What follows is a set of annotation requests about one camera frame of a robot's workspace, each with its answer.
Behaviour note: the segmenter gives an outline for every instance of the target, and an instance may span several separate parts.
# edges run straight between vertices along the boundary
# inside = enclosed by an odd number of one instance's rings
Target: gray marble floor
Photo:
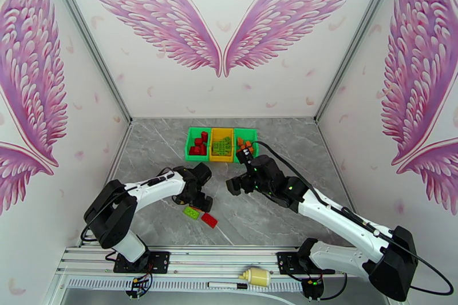
[[[164,167],[187,165],[184,144],[190,126],[241,127],[258,130],[258,139],[289,160],[317,189],[342,205],[348,198],[311,119],[138,119],[121,158],[116,178],[140,181]],[[267,153],[260,147],[260,153]],[[139,211],[132,230],[149,245],[288,245],[299,246],[307,237],[346,244],[327,228],[277,206],[260,193],[232,196],[226,180],[245,172],[238,164],[208,163],[212,178],[204,192],[213,197],[211,211],[218,225],[211,229],[200,219],[182,213],[183,206],[164,199]],[[291,173],[279,163],[285,174]]]

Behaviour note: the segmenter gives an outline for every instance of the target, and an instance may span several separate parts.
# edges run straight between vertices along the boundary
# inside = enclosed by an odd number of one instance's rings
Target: glue bottle
[[[268,287],[270,284],[270,273],[260,268],[249,268],[239,276],[239,279],[247,280],[253,286]]]

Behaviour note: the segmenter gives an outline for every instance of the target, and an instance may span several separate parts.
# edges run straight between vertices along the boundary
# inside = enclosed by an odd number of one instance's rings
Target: angel wing mural
[[[64,73],[50,0],[5,0],[0,17],[0,94],[28,149],[0,141],[0,214],[31,176],[53,174],[53,144],[65,135]]]
[[[339,9],[346,0],[254,0],[224,55],[191,0],[99,0],[135,34],[177,63],[209,66],[227,77],[235,66],[268,63]]]
[[[397,143],[392,165],[421,175],[428,199],[458,212],[458,140],[426,146],[458,74],[455,0],[395,0],[385,60],[384,133]]]

